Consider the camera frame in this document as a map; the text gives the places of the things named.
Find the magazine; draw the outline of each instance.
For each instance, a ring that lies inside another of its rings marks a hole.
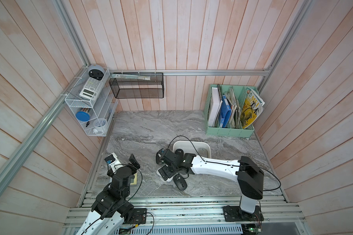
[[[251,125],[264,110],[264,101],[259,95],[251,88],[247,88],[246,92],[245,103],[240,113],[240,123],[243,129]]]

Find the calculator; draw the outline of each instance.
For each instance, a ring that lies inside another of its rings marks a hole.
[[[103,87],[103,83],[94,78],[89,78],[80,91],[80,96],[88,100],[96,100]]]

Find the black mesh basket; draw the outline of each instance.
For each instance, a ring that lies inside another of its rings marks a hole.
[[[109,83],[115,98],[163,98],[163,73],[123,74],[150,76],[151,79],[111,78]]]

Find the black computer mouse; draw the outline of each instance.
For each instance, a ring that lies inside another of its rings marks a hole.
[[[180,174],[174,175],[174,183],[179,188],[180,191],[183,191],[187,188],[187,183]]]

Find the blue binder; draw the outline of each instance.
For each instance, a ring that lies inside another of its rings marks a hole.
[[[220,127],[226,127],[229,121],[230,115],[231,115],[231,108],[230,108],[229,102],[227,101],[226,96],[222,95],[221,111],[218,117]]]

